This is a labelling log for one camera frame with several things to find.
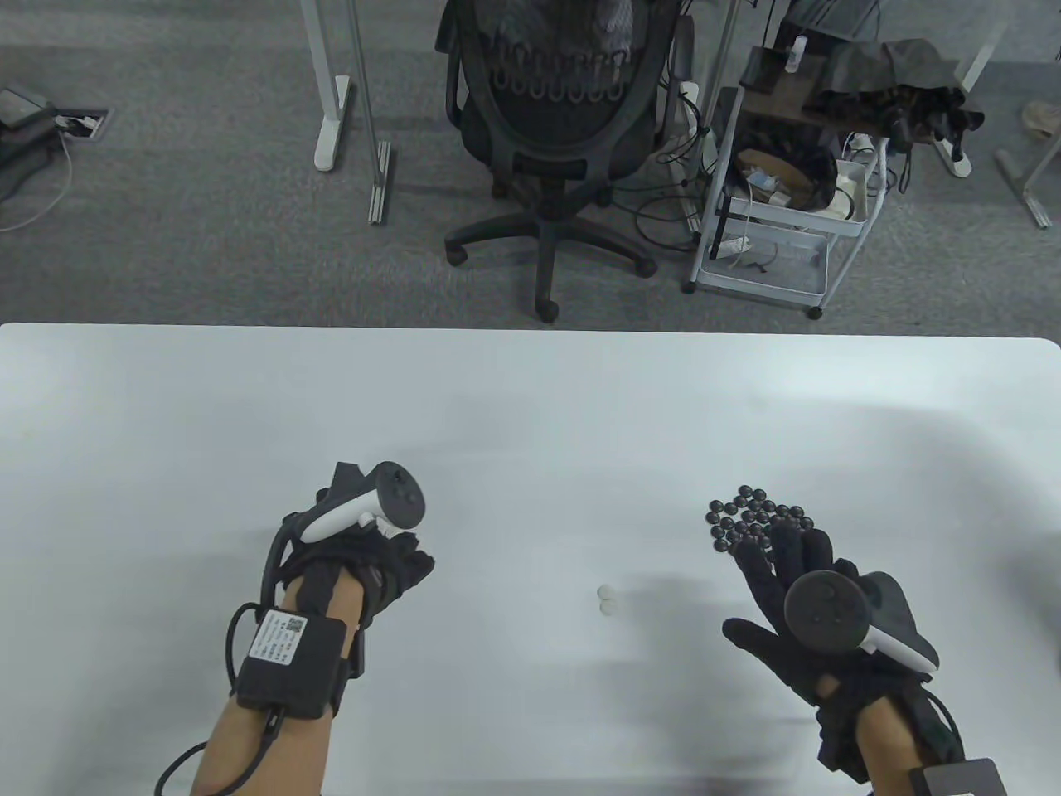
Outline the person's left hand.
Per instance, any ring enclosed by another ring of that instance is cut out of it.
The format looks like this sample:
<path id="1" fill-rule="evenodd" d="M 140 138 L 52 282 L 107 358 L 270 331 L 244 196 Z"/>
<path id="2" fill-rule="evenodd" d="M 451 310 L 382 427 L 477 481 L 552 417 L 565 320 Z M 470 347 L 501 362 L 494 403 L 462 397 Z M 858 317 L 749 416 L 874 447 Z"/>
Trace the person's left hand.
<path id="1" fill-rule="evenodd" d="M 420 584 L 434 570 L 408 527 L 397 533 L 381 507 L 366 494 L 341 499 L 326 490 L 314 508 L 282 519 L 263 572 L 262 599 L 278 586 L 299 581 L 295 604 L 302 615 L 326 615 L 342 574 L 361 587 L 355 627 L 365 630 L 376 615 Z"/>

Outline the person's right hand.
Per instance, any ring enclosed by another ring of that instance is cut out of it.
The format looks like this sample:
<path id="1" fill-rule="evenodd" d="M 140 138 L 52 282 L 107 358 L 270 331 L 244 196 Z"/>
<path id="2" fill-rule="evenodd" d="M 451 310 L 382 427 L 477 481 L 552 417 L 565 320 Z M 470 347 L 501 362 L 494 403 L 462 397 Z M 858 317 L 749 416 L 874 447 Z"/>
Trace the person's right hand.
<path id="1" fill-rule="evenodd" d="M 784 617 L 792 585 L 814 571 L 857 579 L 852 561 L 835 557 L 820 527 L 773 527 L 773 558 L 755 541 L 741 541 L 733 556 L 769 627 L 742 618 L 723 622 L 736 648 L 750 653 L 816 712 L 827 769 L 871 784 L 876 795 L 910 794 L 915 769 L 966 759 L 960 739 L 936 712 L 928 676 L 879 653 L 823 655 L 800 643 Z"/>

